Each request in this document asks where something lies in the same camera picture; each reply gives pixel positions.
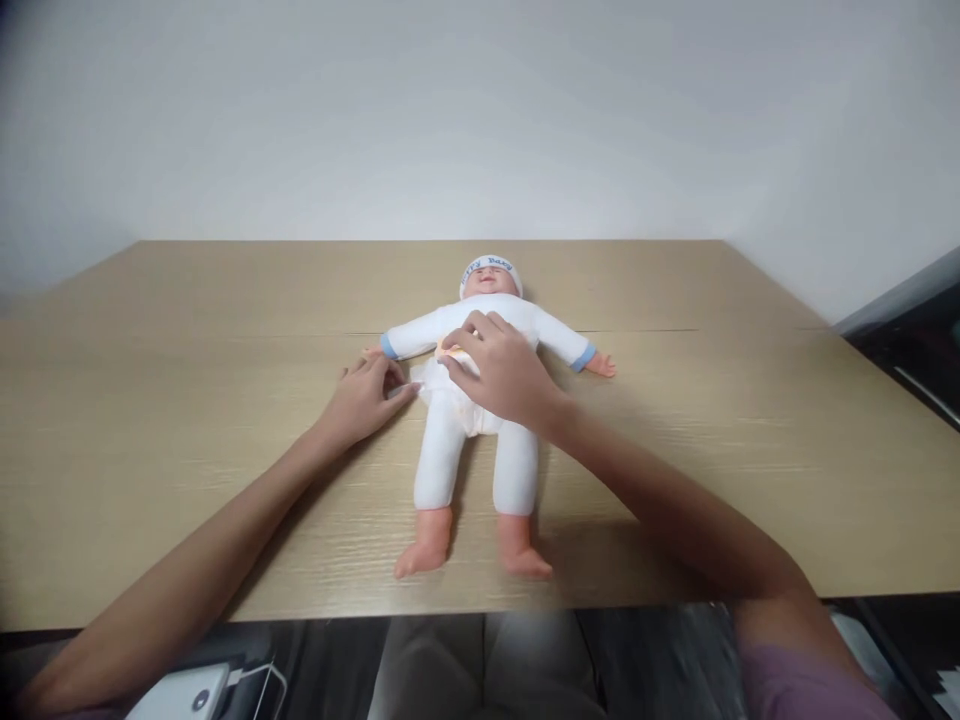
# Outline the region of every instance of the blue cuff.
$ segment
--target blue cuff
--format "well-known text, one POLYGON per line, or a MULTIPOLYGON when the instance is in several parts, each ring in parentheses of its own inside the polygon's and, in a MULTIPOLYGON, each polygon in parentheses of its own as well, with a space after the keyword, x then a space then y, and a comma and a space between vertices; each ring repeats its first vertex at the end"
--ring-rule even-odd
POLYGON ((593 343, 587 345, 587 349, 583 351, 583 355, 574 360, 573 364, 570 366, 570 369, 574 372, 580 372, 583 370, 587 363, 593 360, 593 356, 597 354, 597 348, 593 343))
POLYGON ((383 354, 391 360, 396 360, 400 357, 393 351, 393 345, 390 344, 390 338, 387 337, 386 333, 380 336, 380 347, 383 349, 383 354))

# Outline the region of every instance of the doll head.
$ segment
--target doll head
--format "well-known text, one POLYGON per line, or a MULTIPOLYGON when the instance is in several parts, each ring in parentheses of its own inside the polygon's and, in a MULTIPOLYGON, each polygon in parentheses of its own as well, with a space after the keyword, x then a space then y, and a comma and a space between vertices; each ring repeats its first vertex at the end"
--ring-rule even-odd
POLYGON ((460 299, 473 295, 507 293, 523 297, 520 275, 513 264, 496 255, 482 255, 467 265, 460 278, 460 299))

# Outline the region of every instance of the purple sleeve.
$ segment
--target purple sleeve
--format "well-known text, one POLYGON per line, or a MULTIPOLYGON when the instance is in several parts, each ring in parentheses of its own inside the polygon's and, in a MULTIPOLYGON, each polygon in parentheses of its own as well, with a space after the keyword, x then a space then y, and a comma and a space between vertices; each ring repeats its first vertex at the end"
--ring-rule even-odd
POLYGON ((897 720, 862 682, 809 655, 762 645, 744 652, 741 664, 754 720, 897 720))

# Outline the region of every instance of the doll face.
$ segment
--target doll face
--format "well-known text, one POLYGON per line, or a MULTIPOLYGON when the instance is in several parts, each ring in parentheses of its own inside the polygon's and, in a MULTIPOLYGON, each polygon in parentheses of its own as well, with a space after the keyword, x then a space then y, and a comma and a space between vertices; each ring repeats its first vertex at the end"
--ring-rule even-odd
POLYGON ((520 293, 517 292, 517 284, 513 281, 510 273, 503 268, 492 265, 485 268, 477 268, 470 273, 470 277, 467 278, 467 284, 463 288, 463 297, 492 295, 498 292, 520 297, 520 293))

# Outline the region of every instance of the baby doll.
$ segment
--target baby doll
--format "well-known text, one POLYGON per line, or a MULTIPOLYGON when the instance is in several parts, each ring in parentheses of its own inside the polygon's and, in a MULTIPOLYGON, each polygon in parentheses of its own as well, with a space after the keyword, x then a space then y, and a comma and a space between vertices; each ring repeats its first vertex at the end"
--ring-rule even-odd
POLYGON ((522 298, 523 285, 513 265, 501 257, 484 255, 463 273, 460 302, 391 328, 380 338, 379 348, 367 350, 367 354, 384 353, 396 360, 436 347, 434 357, 411 373, 421 382, 420 397, 429 409, 413 491, 416 541, 397 560, 394 575, 398 578, 435 570, 446 562, 453 525, 450 500, 460 452, 466 438, 479 434, 498 436, 493 504, 504 567, 532 577, 549 577, 552 572, 530 545, 530 515, 537 493, 537 437, 470 400, 437 361, 439 355, 449 354, 477 373, 469 355, 458 347, 444 351, 440 342, 463 325, 473 310, 496 311, 524 334, 531 347, 536 349, 542 342, 575 372, 587 369, 603 377, 616 374, 610 356, 597 352, 585 337, 522 298))

